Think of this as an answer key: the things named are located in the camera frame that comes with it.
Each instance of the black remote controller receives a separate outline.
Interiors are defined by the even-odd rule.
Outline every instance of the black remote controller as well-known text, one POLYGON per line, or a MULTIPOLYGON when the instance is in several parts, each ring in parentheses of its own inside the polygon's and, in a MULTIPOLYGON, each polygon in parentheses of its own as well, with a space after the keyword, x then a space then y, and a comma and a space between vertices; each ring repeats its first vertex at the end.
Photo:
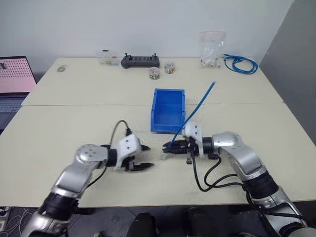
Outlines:
POLYGON ((125 53, 125 57, 121 60, 121 65, 124 68, 130 67, 140 67, 140 68, 150 68, 150 67, 159 67, 159 58, 156 54, 151 57, 134 57, 131 55, 127 55, 125 53))

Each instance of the table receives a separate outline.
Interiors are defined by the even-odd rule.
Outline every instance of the table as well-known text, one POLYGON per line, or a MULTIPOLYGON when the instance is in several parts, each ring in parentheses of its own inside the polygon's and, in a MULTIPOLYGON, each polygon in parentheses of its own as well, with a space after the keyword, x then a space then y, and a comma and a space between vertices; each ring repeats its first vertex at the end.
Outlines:
POLYGON ((186 104, 197 104, 214 80, 217 88, 205 104, 282 102, 260 69, 253 75, 238 74, 226 67, 201 69, 197 58, 162 58, 160 65, 160 79, 150 80, 148 68, 99 65, 95 58, 59 58, 23 106, 151 105, 155 88, 185 89, 186 104), (163 71, 165 61, 175 62, 176 73, 163 71), (62 65, 66 70, 57 72, 62 65))
MULTIPOLYGON (((186 105, 188 114, 194 107, 186 105)), ((81 207, 246 203, 240 187, 201 192, 186 156, 160 160, 161 146, 172 135, 150 132, 150 111, 150 105, 22 107, 0 136, 0 204, 40 206, 76 149, 108 143, 119 119, 127 120, 141 142, 152 148, 137 161, 155 166, 139 173, 109 168, 83 195, 81 207)), ((291 200, 316 199, 316 147, 284 103, 206 104, 193 120, 201 124, 204 136, 239 133, 291 200)), ((123 126, 115 140, 122 136, 123 126)), ((198 160, 200 179, 214 162, 198 160)), ((210 182, 232 172, 223 160, 210 182)))

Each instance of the small round container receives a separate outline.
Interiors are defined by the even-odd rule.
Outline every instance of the small round container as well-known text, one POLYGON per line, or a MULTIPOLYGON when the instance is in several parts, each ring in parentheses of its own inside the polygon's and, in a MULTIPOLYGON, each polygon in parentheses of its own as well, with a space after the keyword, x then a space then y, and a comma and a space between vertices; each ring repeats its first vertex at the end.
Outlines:
POLYGON ((159 68, 156 68, 156 67, 149 68, 149 77, 151 80, 157 80, 159 79, 159 76, 160 76, 159 68))
POLYGON ((164 64, 164 71, 168 74, 174 73, 175 69, 174 62, 166 62, 164 64))

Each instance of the coiled blue cable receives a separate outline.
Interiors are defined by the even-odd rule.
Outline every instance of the coiled blue cable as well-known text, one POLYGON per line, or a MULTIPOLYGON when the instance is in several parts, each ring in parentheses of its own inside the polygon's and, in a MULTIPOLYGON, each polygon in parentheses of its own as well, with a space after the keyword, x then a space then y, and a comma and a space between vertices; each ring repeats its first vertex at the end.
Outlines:
POLYGON ((245 58, 245 57, 241 57, 241 56, 234 56, 234 55, 229 55, 229 54, 224 54, 224 63, 226 65, 226 67, 233 71, 233 72, 237 72, 237 73, 242 73, 242 74, 246 74, 246 75, 251 75, 251 74, 254 74, 257 70, 258 70, 258 64, 251 60, 251 59, 248 59, 248 58, 245 58), (227 60, 232 60, 233 59, 233 62, 232 62, 232 68, 230 68, 226 61, 227 60), (243 70, 243 69, 240 69, 238 67, 236 67, 236 64, 237 63, 240 63, 242 61, 247 61, 249 63, 252 64, 252 68, 249 70, 249 71, 246 71, 246 70, 243 70))
POLYGON ((201 107, 201 105, 203 104, 204 100, 207 98, 208 94, 210 93, 210 91, 212 90, 212 88, 214 87, 216 82, 212 82, 212 84, 210 85, 209 89, 207 90, 207 92, 205 93, 205 95, 203 96, 203 98, 201 99, 201 101, 199 102, 199 104, 196 106, 196 108, 193 110, 193 112, 188 116, 188 118, 184 121, 184 123, 181 125, 181 127, 179 128, 179 130, 176 132, 176 134, 174 135, 174 137, 172 138, 172 141, 169 143, 168 146, 171 146, 172 143, 174 142, 174 140, 176 139, 176 137, 178 136, 178 134, 181 132, 182 128, 184 127, 184 125, 186 125, 186 123, 190 120, 190 118, 192 118, 192 116, 196 113, 196 111, 198 111, 198 109, 201 107))

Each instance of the laptop screen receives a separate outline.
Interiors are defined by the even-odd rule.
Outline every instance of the laptop screen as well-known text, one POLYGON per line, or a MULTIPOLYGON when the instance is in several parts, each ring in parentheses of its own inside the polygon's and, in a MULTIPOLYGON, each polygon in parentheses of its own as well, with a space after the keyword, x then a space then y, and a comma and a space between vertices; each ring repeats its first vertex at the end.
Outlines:
POLYGON ((0 93, 31 92, 35 86, 26 57, 0 58, 0 93))

